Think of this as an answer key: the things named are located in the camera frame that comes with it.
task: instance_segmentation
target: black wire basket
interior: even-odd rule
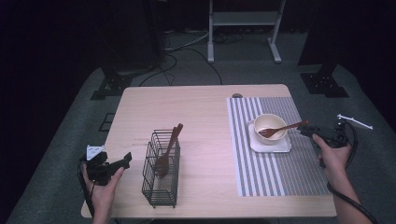
[[[178,163],[180,145],[178,140],[172,145],[169,153],[169,170],[166,176],[156,176],[156,160],[165,154],[172,130],[154,130],[148,142],[145,165],[143,168],[142,192],[148,203],[156,206],[173,206],[177,204]]]

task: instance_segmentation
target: wooden spoon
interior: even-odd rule
[[[177,127],[174,127],[171,135],[171,139],[169,140],[168,149],[166,149],[165,154],[163,154],[158,160],[155,161],[155,174],[159,178],[163,178],[168,174],[169,171],[169,153],[173,144],[176,142],[178,135],[183,128],[183,124],[179,123]]]
[[[300,122],[298,122],[298,123],[285,126],[285,127],[283,127],[283,128],[278,128],[278,129],[264,129],[264,130],[259,131],[259,134],[260,134],[261,136],[263,136],[263,137],[269,138],[269,137],[271,137],[272,135],[274,135],[275,133],[277,133],[277,132],[279,132],[279,131],[281,131],[281,130],[290,129],[290,128],[296,128],[296,127],[298,127],[300,124],[307,124],[308,122],[309,122],[309,121],[308,121],[307,119],[305,119],[305,120],[303,120],[303,121],[300,121]]]

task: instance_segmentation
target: white ceramic bowl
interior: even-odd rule
[[[257,139],[261,143],[271,146],[271,145],[275,145],[276,143],[279,142],[280,139],[284,138],[288,130],[279,131],[269,138],[263,137],[261,134],[259,134],[259,131],[269,128],[271,129],[282,128],[285,127],[286,125],[287,124],[285,120],[283,120],[277,115],[262,114],[254,119],[254,133],[256,134]]]

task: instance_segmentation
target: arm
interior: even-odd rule
[[[358,195],[353,189],[349,179],[347,178],[346,164],[349,156],[351,146],[340,148],[329,147],[323,139],[318,135],[313,134],[314,141],[320,146],[322,154],[318,156],[326,164],[324,174],[326,175],[329,183],[338,192],[346,195],[357,203],[361,203]],[[341,224],[347,223],[371,223],[371,221],[360,211],[354,208],[349,203],[333,196],[335,210],[337,212],[338,220]]]
[[[93,185],[93,182],[88,178],[87,165],[84,164],[84,180],[87,185],[88,192],[92,195],[92,204],[95,209],[93,216],[93,224],[109,223],[111,217],[111,207],[114,202],[116,194],[116,187],[122,177],[124,168],[121,167],[111,178],[106,186]]]

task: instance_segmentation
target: dark background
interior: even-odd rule
[[[216,0],[215,10],[272,10],[277,4]],[[156,66],[163,31],[207,29],[207,12],[204,0],[0,1],[0,221],[7,220],[89,74],[102,67],[117,78],[116,67]],[[281,23],[281,32],[309,31],[299,64],[335,58],[393,128],[394,12],[390,1],[288,1]]]

